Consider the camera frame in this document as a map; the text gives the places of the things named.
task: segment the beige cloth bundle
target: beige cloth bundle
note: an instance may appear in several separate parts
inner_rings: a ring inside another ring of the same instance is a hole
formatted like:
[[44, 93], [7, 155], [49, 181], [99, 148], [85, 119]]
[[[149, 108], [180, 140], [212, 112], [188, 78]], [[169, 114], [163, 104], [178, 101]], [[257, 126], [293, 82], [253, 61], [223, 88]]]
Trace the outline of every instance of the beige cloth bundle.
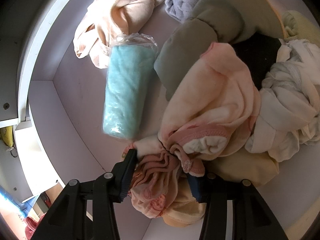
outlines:
[[75, 32], [76, 56], [89, 54], [96, 67], [107, 68], [111, 41], [118, 35], [138, 32], [163, 1], [94, 0]]

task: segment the yellow cloth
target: yellow cloth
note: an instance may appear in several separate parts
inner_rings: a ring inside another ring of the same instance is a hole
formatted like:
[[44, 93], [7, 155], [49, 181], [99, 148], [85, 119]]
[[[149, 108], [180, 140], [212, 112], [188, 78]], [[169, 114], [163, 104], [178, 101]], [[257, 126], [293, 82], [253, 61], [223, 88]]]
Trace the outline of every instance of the yellow cloth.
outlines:
[[187, 178], [180, 177], [178, 195], [164, 211], [164, 222], [172, 227], [183, 228], [200, 220], [205, 212], [205, 203], [199, 204], [192, 196]]
[[213, 172], [227, 181], [240, 182], [250, 180], [255, 187], [266, 184], [279, 174], [279, 164], [267, 152], [249, 153], [241, 148], [236, 153], [219, 157], [205, 163], [209, 172]]
[[94, 0], [75, 32], [76, 56], [89, 54], [96, 67], [107, 68], [112, 40], [121, 34], [137, 33], [163, 1]]
[[13, 133], [12, 133], [12, 126], [7, 126], [0, 128], [0, 135], [4, 143], [12, 147], [13, 146]]
[[285, 42], [307, 39], [320, 47], [320, 29], [297, 11], [286, 11], [282, 16], [287, 37]]

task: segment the black object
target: black object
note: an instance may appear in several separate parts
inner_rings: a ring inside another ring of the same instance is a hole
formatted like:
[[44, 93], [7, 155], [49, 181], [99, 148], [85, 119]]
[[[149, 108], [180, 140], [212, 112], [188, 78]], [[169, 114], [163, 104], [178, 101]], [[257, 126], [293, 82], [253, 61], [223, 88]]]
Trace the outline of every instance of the black object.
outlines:
[[94, 240], [120, 240], [113, 203], [121, 203], [127, 196], [136, 163], [137, 151], [131, 149], [123, 162], [96, 180], [69, 181], [31, 239], [92, 239], [92, 222], [86, 216], [87, 200], [92, 199]]
[[225, 239], [227, 200], [233, 200], [234, 240], [288, 240], [278, 220], [252, 183], [224, 181], [214, 173], [187, 175], [192, 195], [207, 203], [199, 240]]
[[249, 39], [232, 44], [239, 59], [249, 68], [255, 87], [260, 90], [262, 80], [276, 62], [281, 47], [279, 39], [255, 33]]

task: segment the clear plastic packaging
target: clear plastic packaging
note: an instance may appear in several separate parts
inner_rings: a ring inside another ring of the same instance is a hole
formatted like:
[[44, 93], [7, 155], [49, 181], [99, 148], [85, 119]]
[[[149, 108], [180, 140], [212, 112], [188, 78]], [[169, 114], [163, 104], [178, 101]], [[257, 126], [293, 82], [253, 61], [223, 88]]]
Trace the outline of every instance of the clear plastic packaging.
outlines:
[[102, 129], [133, 139], [139, 132], [158, 46], [151, 36], [133, 33], [117, 37], [111, 47]]

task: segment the silver rivet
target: silver rivet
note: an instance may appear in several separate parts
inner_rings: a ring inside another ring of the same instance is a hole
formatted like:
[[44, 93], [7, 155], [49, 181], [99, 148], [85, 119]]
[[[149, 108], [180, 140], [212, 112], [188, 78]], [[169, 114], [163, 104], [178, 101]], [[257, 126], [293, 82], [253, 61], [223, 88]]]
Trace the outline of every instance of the silver rivet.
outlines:
[[242, 184], [245, 185], [246, 187], [249, 187], [251, 185], [251, 182], [250, 182], [250, 180], [244, 179], [242, 181]]
[[111, 172], [107, 172], [103, 175], [106, 179], [111, 179], [113, 177], [113, 174]]
[[77, 183], [78, 183], [78, 181], [76, 179], [72, 179], [69, 181], [70, 186], [75, 186], [75, 185], [77, 185]]
[[208, 173], [207, 174], [207, 178], [208, 179], [215, 179], [217, 176], [216, 176], [216, 174], [214, 174], [214, 173]]

